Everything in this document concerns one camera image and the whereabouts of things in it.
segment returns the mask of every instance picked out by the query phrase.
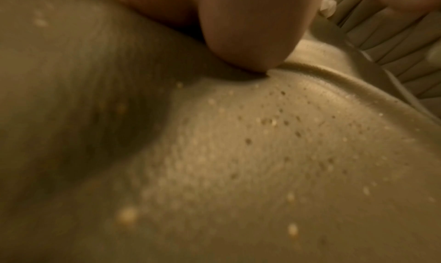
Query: small white spot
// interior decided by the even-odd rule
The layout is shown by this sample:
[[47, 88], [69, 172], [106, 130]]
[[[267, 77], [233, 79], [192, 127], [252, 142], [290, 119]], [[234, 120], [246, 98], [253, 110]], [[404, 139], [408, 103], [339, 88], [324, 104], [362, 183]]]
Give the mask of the small white spot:
[[133, 225], [139, 218], [139, 210], [135, 207], [127, 207], [120, 210], [117, 214], [117, 221], [124, 226]]
[[363, 187], [363, 193], [364, 195], [369, 196], [371, 195], [371, 190], [369, 189], [369, 187], [365, 186]]
[[297, 224], [291, 223], [288, 225], [288, 234], [293, 238], [296, 238], [299, 235], [299, 227]]
[[47, 23], [46, 20], [42, 19], [42, 18], [35, 18], [34, 19], [34, 24], [39, 27], [39, 28], [45, 28], [47, 27], [49, 24]]
[[294, 203], [294, 201], [295, 201], [295, 195], [294, 195], [294, 193], [289, 192], [289, 193], [286, 195], [286, 200], [287, 200], [289, 203]]

